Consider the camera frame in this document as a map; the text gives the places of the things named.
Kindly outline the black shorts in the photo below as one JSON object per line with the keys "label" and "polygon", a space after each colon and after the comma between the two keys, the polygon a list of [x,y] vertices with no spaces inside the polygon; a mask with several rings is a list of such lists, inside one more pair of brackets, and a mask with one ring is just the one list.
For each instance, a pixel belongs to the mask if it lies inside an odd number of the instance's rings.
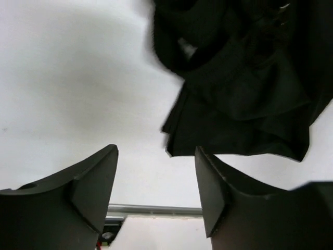
{"label": "black shorts", "polygon": [[171,156],[302,161],[332,100],[332,1],[155,1],[153,50],[184,80],[162,131]]}

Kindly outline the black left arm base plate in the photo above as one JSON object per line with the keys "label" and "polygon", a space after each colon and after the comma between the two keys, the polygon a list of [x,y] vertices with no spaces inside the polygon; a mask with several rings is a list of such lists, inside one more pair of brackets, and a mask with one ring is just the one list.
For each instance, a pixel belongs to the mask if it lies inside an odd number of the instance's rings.
{"label": "black left arm base plate", "polygon": [[109,247],[119,233],[123,225],[123,221],[124,218],[107,217],[105,219],[102,233],[98,237],[95,249],[101,250],[104,246]]}

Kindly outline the white front cover board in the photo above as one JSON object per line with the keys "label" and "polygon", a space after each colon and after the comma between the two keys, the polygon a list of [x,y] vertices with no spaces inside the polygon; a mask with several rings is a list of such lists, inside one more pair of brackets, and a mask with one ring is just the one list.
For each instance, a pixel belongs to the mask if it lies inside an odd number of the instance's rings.
{"label": "white front cover board", "polygon": [[113,250],[211,250],[201,217],[129,216]]}

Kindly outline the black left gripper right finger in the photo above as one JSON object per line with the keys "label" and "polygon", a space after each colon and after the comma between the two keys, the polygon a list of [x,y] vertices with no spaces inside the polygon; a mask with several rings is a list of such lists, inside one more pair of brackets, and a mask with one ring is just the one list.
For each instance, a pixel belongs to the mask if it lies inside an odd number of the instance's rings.
{"label": "black left gripper right finger", "polygon": [[195,168],[213,249],[332,249],[332,183],[287,191],[260,182],[203,148]]}

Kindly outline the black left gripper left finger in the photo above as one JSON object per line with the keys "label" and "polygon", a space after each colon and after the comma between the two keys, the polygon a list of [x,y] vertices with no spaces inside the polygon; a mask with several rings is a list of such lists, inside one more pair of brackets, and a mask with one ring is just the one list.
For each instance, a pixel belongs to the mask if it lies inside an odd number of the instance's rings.
{"label": "black left gripper left finger", "polygon": [[16,190],[1,190],[1,249],[94,249],[103,231],[119,151],[87,159]]}

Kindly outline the aluminium table frame rail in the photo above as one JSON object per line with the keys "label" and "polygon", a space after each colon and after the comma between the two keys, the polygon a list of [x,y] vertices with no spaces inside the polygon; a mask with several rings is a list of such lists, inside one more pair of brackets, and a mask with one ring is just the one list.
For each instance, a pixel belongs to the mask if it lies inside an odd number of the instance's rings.
{"label": "aluminium table frame rail", "polygon": [[201,208],[109,204],[106,218],[129,215],[201,217]]}

